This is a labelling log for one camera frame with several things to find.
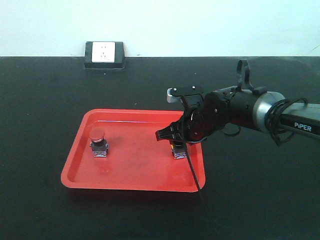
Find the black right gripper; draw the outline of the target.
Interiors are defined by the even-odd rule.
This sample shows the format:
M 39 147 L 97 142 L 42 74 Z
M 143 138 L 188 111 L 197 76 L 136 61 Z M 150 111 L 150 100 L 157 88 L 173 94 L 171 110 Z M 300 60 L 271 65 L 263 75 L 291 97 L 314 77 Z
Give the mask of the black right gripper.
M 157 141 L 200 142 L 230 122 L 225 99 L 216 91 L 208 93 L 203 105 L 183 120 L 170 123 L 155 132 Z

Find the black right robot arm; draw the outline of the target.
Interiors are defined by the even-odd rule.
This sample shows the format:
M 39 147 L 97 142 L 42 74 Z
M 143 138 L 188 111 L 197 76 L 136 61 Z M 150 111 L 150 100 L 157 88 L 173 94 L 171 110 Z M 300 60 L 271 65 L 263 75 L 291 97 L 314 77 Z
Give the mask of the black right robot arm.
M 290 133 L 320 138 L 320 106 L 306 98 L 289 100 L 264 87 L 253 90 L 231 86 L 204 95 L 200 87 L 169 88 L 167 101 L 180 101 L 182 117 L 155 133 L 156 139 L 197 144 L 212 133 L 234 124 L 268 133 L 277 145 Z

